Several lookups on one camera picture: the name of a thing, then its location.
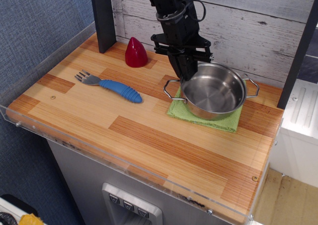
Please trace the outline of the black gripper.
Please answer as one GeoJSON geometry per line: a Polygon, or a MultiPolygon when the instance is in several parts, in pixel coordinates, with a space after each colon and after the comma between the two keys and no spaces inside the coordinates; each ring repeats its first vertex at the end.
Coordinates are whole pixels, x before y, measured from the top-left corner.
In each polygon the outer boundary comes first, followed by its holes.
{"type": "Polygon", "coordinates": [[[189,81],[197,72],[197,61],[210,62],[211,42],[199,35],[199,19],[193,1],[183,1],[172,11],[156,13],[163,33],[151,40],[157,54],[167,55],[178,78],[189,81]]]}

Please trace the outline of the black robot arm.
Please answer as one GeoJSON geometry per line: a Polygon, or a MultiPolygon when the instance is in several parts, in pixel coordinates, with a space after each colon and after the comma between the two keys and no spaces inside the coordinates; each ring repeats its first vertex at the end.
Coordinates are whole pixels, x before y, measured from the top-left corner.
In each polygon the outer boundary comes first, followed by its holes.
{"type": "MultiPolygon", "coordinates": [[[[189,81],[198,71],[199,62],[211,62],[211,42],[199,35],[194,3],[197,0],[150,0],[163,33],[154,34],[155,52],[167,55],[176,75],[189,81]]],[[[105,53],[116,41],[111,0],[91,0],[98,48],[105,53]]]]}

